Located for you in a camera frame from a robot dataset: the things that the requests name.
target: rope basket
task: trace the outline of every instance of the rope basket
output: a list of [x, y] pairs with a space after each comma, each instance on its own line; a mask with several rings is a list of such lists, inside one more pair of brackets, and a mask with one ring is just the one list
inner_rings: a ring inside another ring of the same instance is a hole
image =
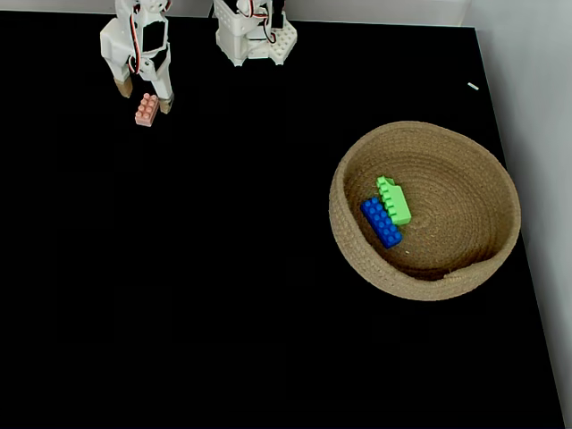
[[[378, 197], [378, 176], [403, 188], [411, 222], [386, 249], [360, 204]], [[422, 122], [383, 125], [341, 159], [330, 189], [333, 235], [368, 282], [406, 299], [435, 301], [467, 293], [491, 277], [520, 231], [515, 185], [501, 163], [473, 140]]]

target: pink lego brick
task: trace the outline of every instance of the pink lego brick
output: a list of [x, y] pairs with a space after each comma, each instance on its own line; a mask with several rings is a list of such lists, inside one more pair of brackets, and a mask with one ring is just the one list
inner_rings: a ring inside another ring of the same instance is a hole
[[139, 109], [135, 114], [135, 123], [137, 125], [143, 125], [144, 127], [150, 127], [153, 125], [153, 120], [157, 115], [157, 110], [159, 109], [159, 99], [157, 96], [150, 96], [145, 94], [139, 105]]

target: toy brick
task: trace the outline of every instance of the toy brick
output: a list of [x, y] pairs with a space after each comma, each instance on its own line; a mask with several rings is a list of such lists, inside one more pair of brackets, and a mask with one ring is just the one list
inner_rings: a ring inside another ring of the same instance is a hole
[[361, 211], [385, 248], [392, 248], [401, 243], [403, 236], [383, 209], [378, 198], [364, 201], [361, 205]]
[[393, 179], [382, 176], [377, 178], [377, 188], [393, 224], [405, 225], [411, 222], [411, 212], [401, 186], [396, 185]]
[[139, 109], [135, 114], [135, 123], [137, 125], [143, 125], [144, 127], [150, 127], [153, 125], [153, 121], [157, 115], [157, 110], [159, 108], [159, 99], [157, 96], [150, 96], [145, 94], [139, 105]]

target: small white object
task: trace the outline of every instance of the small white object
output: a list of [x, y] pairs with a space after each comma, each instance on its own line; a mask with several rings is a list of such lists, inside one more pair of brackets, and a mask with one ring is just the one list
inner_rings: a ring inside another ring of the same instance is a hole
[[216, 31], [216, 44], [228, 56], [235, 66], [242, 65], [247, 58], [265, 59], [270, 58], [276, 64], [282, 65], [290, 54], [298, 40], [298, 32], [286, 20], [286, 14], [282, 12], [284, 25], [282, 29], [272, 29], [272, 0], [253, 0], [254, 11], [257, 15], [266, 14], [266, 9], [261, 8], [266, 4], [269, 16], [266, 23], [268, 37], [272, 33], [276, 36], [276, 43], [267, 40], [264, 28], [259, 25], [265, 21], [260, 16], [248, 17], [248, 2], [239, 0], [237, 7], [245, 13], [234, 11], [224, 0], [214, 0], [214, 13], [218, 18], [219, 28]]

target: robotic arm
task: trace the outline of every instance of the robotic arm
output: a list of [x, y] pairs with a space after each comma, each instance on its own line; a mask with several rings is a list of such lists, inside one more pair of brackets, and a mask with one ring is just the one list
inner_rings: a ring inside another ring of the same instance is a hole
[[284, 64], [298, 39], [282, 11], [284, 0], [214, 0], [216, 43], [234, 65], [247, 58]]
[[164, 114], [170, 112], [173, 101], [169, 22], [165, 18], [171, 4], [171, 0], [115, 0], [117, 18], [101, 32], [101, 55], [121, 94], [130, 97], [130, 74], [139, 74], [153, 84]]

